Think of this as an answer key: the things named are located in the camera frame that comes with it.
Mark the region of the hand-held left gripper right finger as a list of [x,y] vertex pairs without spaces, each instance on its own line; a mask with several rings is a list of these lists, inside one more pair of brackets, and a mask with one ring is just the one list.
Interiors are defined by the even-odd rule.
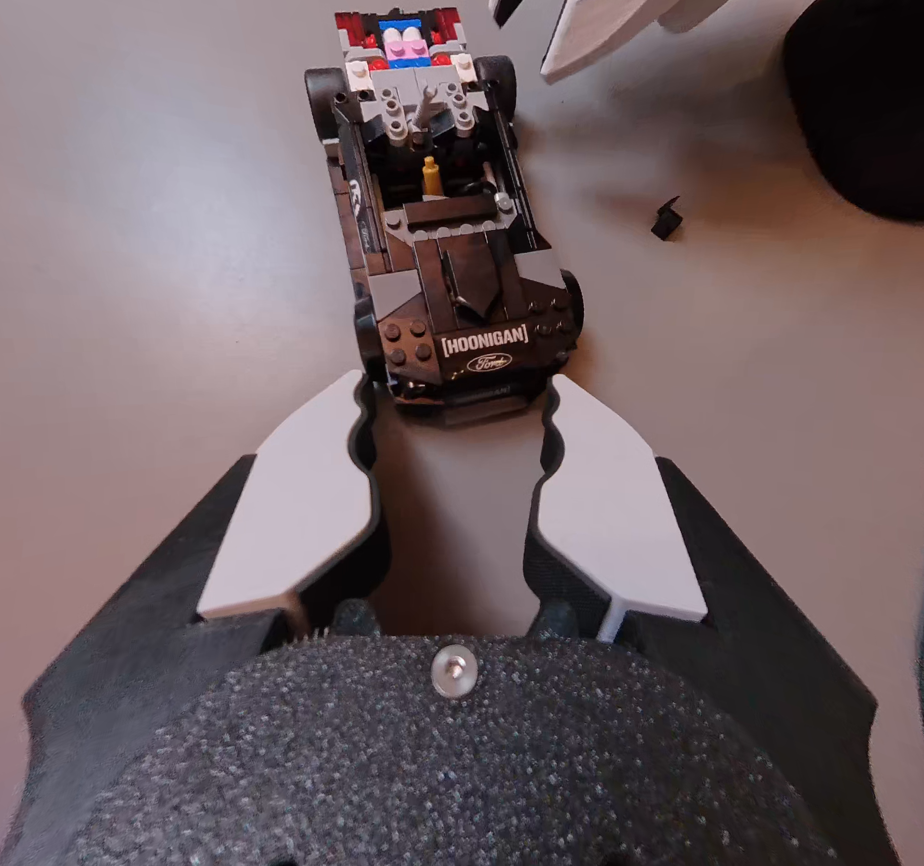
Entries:
[[627,612],[700,622],[708,607],[651,447],[563,375],[548,384],[543,476],[534,489],[524,577],[568,603],[579,635],[614,641]]

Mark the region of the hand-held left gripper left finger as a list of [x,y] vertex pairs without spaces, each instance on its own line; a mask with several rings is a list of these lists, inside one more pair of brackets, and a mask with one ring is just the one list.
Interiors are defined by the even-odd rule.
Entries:
[[260,445],[202,591],[202,618],[268,609],[308,633],[368,597],[391,549],[372,467],[375,393],[345,373]]

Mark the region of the black lego car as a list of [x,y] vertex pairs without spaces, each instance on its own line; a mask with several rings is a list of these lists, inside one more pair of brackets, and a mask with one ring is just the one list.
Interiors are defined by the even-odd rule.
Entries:
[[447,420],[527,407],[584,324],[517,158],[514,64],[456,8],[334,15],[342,65],[305,85],[344,237],[366,374]]

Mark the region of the black textured pad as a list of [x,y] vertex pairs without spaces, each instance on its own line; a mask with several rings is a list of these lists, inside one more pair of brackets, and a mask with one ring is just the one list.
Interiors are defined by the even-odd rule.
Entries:
[[783,41],[821,175],[875,216],[923,219],[923,0],[815,0]]

